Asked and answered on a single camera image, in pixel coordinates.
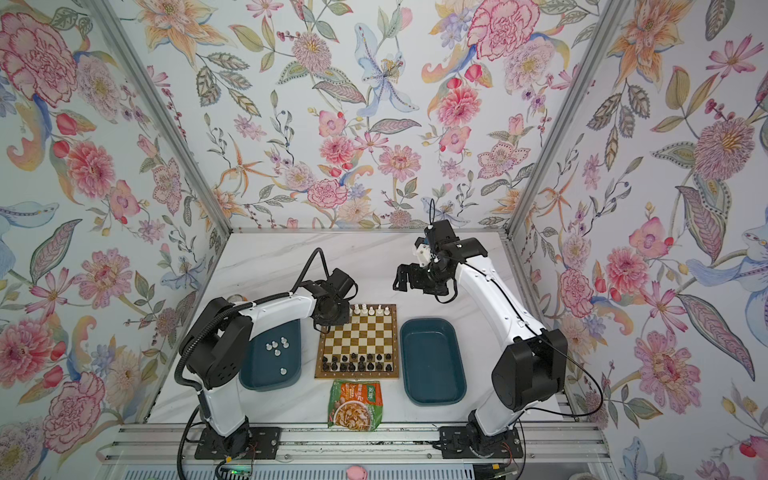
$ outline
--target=empty blue tray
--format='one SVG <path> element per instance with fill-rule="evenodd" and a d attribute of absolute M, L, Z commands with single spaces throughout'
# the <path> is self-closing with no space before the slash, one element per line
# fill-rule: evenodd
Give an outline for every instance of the empty blue tray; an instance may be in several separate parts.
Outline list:
<path fill-rule="evenodd" d="M 288 348 L 280 344 L 280 337 L 288 341 Z M 277 342 L 280 356 L 275 349 L 267 350 L 267 343 Z M 280 369 L 287 370 L 285 375 Z M 248 353 L 240 368 L 240 383 L 249 390 L 266 392 L 291 386 L 301 376 L 301 325 L 291 320 L 256 335 L 248 343 Z"/>
<path fill-rule="evenodd" d="M 416 405 L 456 403 L 467 393 L 453 325 L 439 318 L 412 319 L 400 329 L 403 380 Z"/>

